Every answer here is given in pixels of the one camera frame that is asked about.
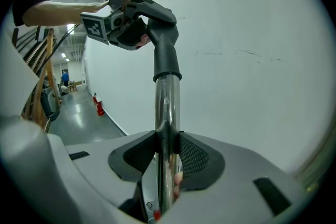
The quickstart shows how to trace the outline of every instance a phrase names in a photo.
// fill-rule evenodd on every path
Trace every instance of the fluorescent light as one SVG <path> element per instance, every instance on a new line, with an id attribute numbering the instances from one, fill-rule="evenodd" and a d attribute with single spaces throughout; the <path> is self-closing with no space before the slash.
<path id="1" fill-rule="evenodd" d="M 74 26 L 75 26 L 75 25 L 67 25 L 67 27 L 68 27 L 68 31 L 69 31 L 70 29 L 72 29 Z"/>

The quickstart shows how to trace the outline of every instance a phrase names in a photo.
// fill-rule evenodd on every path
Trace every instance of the chrome pole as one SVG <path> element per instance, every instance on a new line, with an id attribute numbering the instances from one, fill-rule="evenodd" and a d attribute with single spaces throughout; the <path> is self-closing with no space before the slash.
<path id="1" fill-rule="evenodd" d="M 155 131 L 161 137 L 156 169 L 160 212 L 163 214 L 174 203 L 174 175 L 178 172 L 178 158 L 173 153 L 171 138 L 180 131 L 180 80 L 173 74 L 162 75 L 156 80 Z"/>

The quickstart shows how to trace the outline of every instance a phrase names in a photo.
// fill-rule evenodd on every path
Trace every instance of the gray floor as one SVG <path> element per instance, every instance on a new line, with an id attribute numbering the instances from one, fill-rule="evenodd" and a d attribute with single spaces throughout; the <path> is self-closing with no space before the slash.
<path id="1" fill-rule="evenodd" d="M 51 123 L 49 133 L 61 137 L 65 145 L 85 144 L 121 137 L 123 134 L 108 118 L 98 116 L 85 85 L 78 92 L 62 96 L 58 117 Z"/>

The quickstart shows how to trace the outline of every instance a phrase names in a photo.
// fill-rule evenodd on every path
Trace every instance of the person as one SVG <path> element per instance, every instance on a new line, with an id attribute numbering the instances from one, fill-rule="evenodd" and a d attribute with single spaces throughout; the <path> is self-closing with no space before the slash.
<path id="1" fill-rule="evenodd" d="M 14 0 L 12 11 L 15 26 L 62 26 L 80 24 L 80 14 L 96 13 L 108 5 L 103 3 L 61 3 L 50 0 Z M 150 42 L 147 35 L 141 37 L 137 46 Z"/>
<path id="2" fill-rule="evenodd" d="M 69 86 L 69 74 L 65 70 L 62 71 L 62 81 L 64 86 Z"/>
<path id="3" fill-rule="evenodd" d="M 69 93 L 69 89 L 68 89 L 68 87 L 62 85 L 62 86 L 61 86 L 61 92 L 62 92 L 61 95 L 68 94 L 68 93 Z"/>

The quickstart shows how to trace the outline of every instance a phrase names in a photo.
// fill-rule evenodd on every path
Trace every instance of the white wall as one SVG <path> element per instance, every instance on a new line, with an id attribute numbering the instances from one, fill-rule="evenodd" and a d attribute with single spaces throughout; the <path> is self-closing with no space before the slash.
<path id="1" fill-rule="evenodd" d="M 60 63 L 60 65 L 62 70 L 68 69 L 68 62 Z"/>
<path id="2" fill-rule="evenodd" d="M 62 77 L 61 69 L 60 69 L 60 64 L 53 65 L 52 66 L 52 71 L 54 73 L 54 76 L 55 76 L 55 79 L 56 79 L 56 83 L 60 84 L 61 83 L 61 77 Z"/>
<path id="3" fill-rule="evenodd" d="M 83 71 L 81 62 L 70 61 L 68 62 L 69 78 L 70 81 L 82 81 Z"/>
<path id="4" fill-rule="evenodd" d="M 319 0 L 154 0 L 180 37 L 181 130 L 247 147 L 290 173 L 335 108 L 335 35 Z M 154 129 L 153 46 L 87 38 L 90 90 L 129 134 Z"/>

